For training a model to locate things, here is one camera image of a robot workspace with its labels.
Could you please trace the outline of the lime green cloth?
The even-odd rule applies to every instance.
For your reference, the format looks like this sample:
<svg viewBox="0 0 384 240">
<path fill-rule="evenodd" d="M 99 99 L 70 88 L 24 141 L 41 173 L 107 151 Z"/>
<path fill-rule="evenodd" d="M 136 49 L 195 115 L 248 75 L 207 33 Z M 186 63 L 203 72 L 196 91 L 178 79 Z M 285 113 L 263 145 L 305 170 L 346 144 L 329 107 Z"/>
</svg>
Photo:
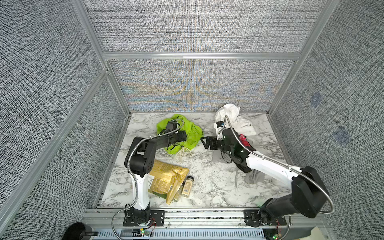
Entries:
<svg viewBox="0 0 384 240">
<path fill-rule="evenodd" d="M 157 134 L 163 134 L 166 131 L 166 127 L 169 122 L 176 122 L 177 128 L 181 127 L 179 132 L 174 133 L 175 137 L 178 137 L 178 141 L 170 141 L 167 147 L 164 147 L 168 154 L 175 155 L 181 149 L 187 148 L 188 150 L 194 149 L 199 143 L 200 139 L 204 136 L 204 132 L 195 123 L 188 120 L 185 116 L 180 114 L 174 114 L 172 117 L 161 120 L 157 123 Z"/>
</svg>

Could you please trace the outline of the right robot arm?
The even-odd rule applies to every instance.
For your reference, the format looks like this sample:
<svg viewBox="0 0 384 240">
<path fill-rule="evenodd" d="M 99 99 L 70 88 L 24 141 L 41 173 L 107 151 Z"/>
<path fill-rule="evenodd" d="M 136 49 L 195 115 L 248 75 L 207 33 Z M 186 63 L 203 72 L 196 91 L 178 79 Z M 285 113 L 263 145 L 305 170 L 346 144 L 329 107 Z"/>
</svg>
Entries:
<svg viewBox="0 0 384 240">
<path fill-rule="evenodd" d="M 259 222 L 269 225 L 285 215 L 301 214 L 313 219 L 328 200 L 328 190 L 312 167 L 300 168 L 269 160 L 253 148 L 244 135 L 225 129 L 222 137 L 202 137 L 205 149 L 220 151 L 244 173 L 255 170 L 281 182 L 291 191 L 289 195 L 270 198 L 259 208 Z"/>
</svg>

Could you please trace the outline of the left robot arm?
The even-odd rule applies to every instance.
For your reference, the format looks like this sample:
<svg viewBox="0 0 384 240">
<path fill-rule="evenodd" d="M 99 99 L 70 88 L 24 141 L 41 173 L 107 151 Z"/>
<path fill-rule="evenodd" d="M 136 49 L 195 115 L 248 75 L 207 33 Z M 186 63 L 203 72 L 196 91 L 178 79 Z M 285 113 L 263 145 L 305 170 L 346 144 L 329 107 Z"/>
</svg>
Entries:
<svg viewBox="0 0 384 240">
<path fill-rule="evenodd" d="M 155 163 L 156 151 L 185 142 L 185 131 L 166 133 L 153 138 L 135 137 L 125 159 L 125 167 L 131 175 L 134 200 L 128 207 L 128 218 L 140 224 L 150 220 L 151 203 L 148 195 L 148 175 Z"/>
</svg>

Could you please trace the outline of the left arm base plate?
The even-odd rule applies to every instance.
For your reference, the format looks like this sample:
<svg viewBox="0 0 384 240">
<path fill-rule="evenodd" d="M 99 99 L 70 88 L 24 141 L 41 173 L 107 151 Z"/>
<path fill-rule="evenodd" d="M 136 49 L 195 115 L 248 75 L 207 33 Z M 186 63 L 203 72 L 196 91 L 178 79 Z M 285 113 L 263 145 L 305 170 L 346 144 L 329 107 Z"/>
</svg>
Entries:
<svg viewBox="0 0 384 240">
<path fill-rule="evenodd" d="M 165 211 L 162 210 L 137 210 L 131 208 L 125 210 L 123 221 L 124 227 L 149 227 L 154 224 L 156 227 L 162 227 L 165 220 Z"/>
</svg>

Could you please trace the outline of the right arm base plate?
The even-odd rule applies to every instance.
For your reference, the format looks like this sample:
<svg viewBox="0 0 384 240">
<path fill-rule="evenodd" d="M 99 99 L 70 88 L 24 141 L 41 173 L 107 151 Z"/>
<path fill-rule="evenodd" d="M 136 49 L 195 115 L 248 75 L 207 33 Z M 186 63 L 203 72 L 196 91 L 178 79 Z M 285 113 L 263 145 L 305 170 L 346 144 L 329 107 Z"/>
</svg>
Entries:
<svg viewBox="0 0 384 240">
<path fill-rule="evenodd" d="M 286 226 L 287 221 L 284 216 L 278 218 L 270 217 L 267 213 L 259 209 L 248 209 L 244 210 L 244 222 L 247 226 L 250 227 L 261 227 L 261 226 Z"/>
</svg>

